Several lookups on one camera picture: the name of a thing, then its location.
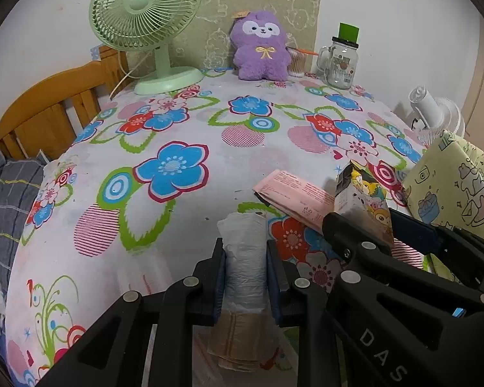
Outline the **cartoon small carton box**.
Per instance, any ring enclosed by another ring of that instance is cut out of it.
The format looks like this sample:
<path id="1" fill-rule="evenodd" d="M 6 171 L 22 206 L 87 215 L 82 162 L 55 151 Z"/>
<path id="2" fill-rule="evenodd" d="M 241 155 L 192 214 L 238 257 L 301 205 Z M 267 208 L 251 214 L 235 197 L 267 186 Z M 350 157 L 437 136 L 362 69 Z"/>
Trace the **cartoon small carton box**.
<path id="1" fill-rule="evenodd" d="M 386 189 L 353 162 L 349 162 L 338 175 L 334 211 L 393 247 Z"/>

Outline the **pink paper packet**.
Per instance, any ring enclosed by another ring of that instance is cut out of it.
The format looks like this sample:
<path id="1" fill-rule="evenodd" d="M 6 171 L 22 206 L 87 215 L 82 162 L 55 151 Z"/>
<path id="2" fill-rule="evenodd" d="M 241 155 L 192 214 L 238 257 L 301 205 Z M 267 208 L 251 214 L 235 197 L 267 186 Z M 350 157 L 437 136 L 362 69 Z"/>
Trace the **pink paper packet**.
<path id="1" fill-rule="evenodd" d="M 335 198 L 331 194 L 284 170 L 274 170 L 253 190 L 272 206 L 320 234 L 323 219 L 334 212 Z"/>

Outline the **yellow cartoon storage box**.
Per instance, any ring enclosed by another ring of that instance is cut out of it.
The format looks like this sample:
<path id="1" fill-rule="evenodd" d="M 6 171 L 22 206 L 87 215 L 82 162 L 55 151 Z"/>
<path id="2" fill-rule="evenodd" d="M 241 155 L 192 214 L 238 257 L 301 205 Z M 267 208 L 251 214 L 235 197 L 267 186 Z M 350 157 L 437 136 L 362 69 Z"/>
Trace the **yellow cartoon storage box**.
<path id="1" fill-rule="evenodd" d="M 425 224 L 484 239 L 484 151 L 444 130 L 403 180 L 408 209 Z"/>

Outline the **white standing fan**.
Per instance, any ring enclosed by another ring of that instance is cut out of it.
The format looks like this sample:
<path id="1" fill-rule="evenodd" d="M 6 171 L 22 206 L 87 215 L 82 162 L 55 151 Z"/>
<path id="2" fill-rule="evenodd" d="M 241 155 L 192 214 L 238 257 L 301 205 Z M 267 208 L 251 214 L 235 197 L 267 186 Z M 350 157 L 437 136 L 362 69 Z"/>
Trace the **white standing fan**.
<path id="1" fill-rule="evenodd" d="M 465 136 L 465 120 L 458 105 L 448 98 L 431 95 L 425 86 L 415 87 L 408 95 L 411 113 L 406 119 L 414 138 L 428 147 L 446 130 Z"/>

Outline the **floral tablecloth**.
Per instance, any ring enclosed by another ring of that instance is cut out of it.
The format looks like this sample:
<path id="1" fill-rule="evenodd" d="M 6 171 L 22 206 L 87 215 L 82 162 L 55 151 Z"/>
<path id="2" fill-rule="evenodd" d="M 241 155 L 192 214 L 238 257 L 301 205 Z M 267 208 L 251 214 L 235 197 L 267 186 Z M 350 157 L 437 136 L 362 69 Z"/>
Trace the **floral tablecloth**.
<path id="1" fill-rule="evenodd" d="M 253 187 L 284 170 L 329 189 L 354 162 L 404 210 L 400 184 L 423 151 L 360 86 L 218 69 L 175 92 L 122 91 L 49 164 L 31 203 L 7 289 L 14 384 L 37 384 L 122 293 L 161 292 L 189 275 L 232 212 L 264 216 L 283 260 L 331 289 L 341 260 Z"/>

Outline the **glass jar green lid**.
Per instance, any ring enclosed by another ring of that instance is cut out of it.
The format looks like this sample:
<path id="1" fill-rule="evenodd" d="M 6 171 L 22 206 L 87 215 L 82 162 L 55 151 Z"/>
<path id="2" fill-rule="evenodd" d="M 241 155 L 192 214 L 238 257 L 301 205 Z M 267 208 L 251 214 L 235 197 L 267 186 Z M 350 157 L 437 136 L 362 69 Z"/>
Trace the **glass jar green lid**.
<path id="1" fill-rule="evenodd" d="M 358 35 L 356 26 L 340 23 L 331 45 L 318 51 L 317 70 L 328 85 L 343 90 L 352 87 L 358 64 Z"/>

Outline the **small jar orange lid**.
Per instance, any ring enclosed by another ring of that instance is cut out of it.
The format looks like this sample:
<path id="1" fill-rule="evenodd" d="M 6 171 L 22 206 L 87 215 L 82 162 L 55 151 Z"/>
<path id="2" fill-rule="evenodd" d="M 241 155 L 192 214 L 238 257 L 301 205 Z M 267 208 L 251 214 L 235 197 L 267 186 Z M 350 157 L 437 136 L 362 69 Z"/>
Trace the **small jar orange lid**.
<path id="1" fill-rule="evenodd" d="M 293 48 L 290 46 L 287 47 L 287 52 L 291 57 L 291 63 L 287 68 L 288 74 L 292 77 L 297 77 L 297 78 L 304 77 L 305 73 L 308 71 L 307 70 L 308 57 L 318 56 L 318 53 L 316 52 L 299 49 L 299 48 Z"/>

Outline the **grey plaid pillow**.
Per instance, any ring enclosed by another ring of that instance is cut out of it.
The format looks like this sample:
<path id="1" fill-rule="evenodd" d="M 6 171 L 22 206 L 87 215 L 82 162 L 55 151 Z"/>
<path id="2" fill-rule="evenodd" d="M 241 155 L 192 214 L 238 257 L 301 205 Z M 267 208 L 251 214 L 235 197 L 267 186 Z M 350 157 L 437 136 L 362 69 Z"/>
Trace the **grey plaid pillow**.
<path id="1" fill-rule="evenodd" d="M 42 162 L 7 160 L 0 152 L 0 281 L 3 287 L 8 286 L 20 236 L 42 181 Z"/>

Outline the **purple plush toy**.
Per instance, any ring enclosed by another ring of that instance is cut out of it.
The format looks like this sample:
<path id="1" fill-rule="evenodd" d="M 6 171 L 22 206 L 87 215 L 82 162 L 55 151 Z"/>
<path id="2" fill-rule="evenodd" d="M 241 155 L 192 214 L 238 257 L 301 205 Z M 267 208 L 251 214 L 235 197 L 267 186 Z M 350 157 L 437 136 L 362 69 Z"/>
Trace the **purple plush toy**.
<path id="1" fill-rule="evenodd" d="M 287 36 L 271 11 L 252 11 L 237 18 L 230 39 L 240 80 L 287 80 L 291 63 Z"/>

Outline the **wooden bed headboard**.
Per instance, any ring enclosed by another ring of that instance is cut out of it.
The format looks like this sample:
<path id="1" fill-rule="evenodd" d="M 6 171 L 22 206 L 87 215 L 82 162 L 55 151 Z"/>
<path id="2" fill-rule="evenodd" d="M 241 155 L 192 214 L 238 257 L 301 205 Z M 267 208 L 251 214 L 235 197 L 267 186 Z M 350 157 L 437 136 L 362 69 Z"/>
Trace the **wooden bed headboard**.
<path id="1" fill-rule="evenodd" d="M 76 138 L 64 101 L 72 102 L 85 127 L 99 113 L 96 89 L 105 86 L 115 94 L 126 86 L 121 80 L 126 54 L 106 45 L 98 52 L 98 60 L 38 82 L 7 109 L 0 119 L 0 151 L 7 159 L 27 159 L 40 150 L 58 158 Z"/>

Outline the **green desk fan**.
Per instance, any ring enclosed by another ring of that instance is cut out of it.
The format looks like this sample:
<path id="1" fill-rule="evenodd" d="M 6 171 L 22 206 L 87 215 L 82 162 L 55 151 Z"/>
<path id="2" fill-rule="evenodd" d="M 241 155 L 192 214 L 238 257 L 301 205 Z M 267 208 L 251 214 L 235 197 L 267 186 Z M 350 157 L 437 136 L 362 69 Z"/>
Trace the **green desk fan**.
<path id="1" fill-rule="evenodd" d="M 105 45 L 123 52 L 150 52 L 156 70 L 136 81 L 137 95 L 164 94 L 200 82 L 193 66 L 170 63 L 168 44 L 195 18 L 201 0 L 91 0 L 90 25 Z"/>

